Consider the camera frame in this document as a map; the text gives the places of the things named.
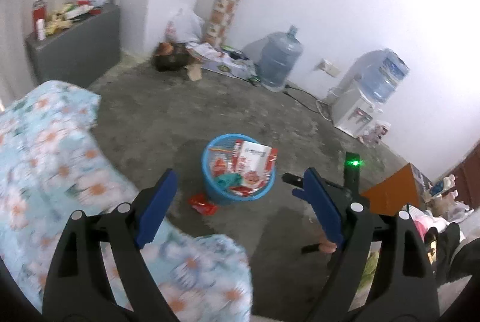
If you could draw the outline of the person right hand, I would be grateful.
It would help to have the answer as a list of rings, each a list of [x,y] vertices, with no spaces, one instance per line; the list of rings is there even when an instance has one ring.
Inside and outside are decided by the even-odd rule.
[[[337,245],[334,242],[329,241],[327,238],[321,238],[319,240],[318,249],[325,254],[332,254],[337,250]]]

